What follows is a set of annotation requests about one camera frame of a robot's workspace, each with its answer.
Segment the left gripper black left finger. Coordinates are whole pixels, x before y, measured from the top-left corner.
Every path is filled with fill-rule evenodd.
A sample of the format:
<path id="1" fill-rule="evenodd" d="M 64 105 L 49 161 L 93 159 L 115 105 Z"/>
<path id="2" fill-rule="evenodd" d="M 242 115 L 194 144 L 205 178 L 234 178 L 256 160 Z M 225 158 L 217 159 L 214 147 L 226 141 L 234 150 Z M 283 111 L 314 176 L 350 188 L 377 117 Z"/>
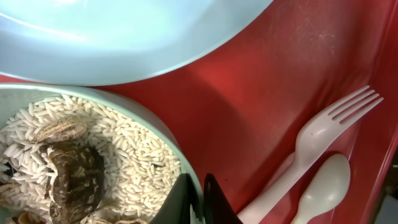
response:
<path id="1" fill-rule="evenodd" d="M 190 175 L 180 174 L 150 224 L 190 224 L 191 188 Z"/>

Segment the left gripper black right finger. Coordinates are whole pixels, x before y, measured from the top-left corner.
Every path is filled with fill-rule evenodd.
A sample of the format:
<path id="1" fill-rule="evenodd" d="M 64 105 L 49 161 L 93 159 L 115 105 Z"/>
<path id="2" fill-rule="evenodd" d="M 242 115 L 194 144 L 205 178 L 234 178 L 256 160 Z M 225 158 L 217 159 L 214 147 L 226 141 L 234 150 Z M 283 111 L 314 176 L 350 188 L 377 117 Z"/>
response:
<path id="1" fill-rule="evenodd" d="M 211 173 L 205 177 L 204 204 L 206 224 L 243 224 Z"/>

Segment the green bowl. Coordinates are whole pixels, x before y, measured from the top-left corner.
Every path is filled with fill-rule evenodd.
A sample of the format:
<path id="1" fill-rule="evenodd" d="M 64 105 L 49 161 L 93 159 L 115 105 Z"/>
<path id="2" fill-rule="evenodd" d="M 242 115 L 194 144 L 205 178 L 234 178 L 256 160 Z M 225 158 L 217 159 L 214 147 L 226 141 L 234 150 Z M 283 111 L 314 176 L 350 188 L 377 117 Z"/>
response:
<path id="1" fill-rule="evenodd" d="M 115 95 L 107 91 L 95 90 L 78 86 L 57 86 L 29 83 L 2 83 L 1 84 L 1 125 L 21 108 L 31 102 L 42 100 L 46 97 L 72 95 L 94 101 L 114 109 L 129 118 L 143 124 L 154 134 L 158 135 L 177 155 L 182 165 L 182 172 L 188 173 L 192 183 L 187 187 L 190 193 L 190 202 L 193 204 L 194 218 L 191 223 L 205 223 L 205 210 L 203 192 L 198 177 L 180 150 L 177 140 L 170 129 L 154 113 L 141 104 L 121 95 Z"/>

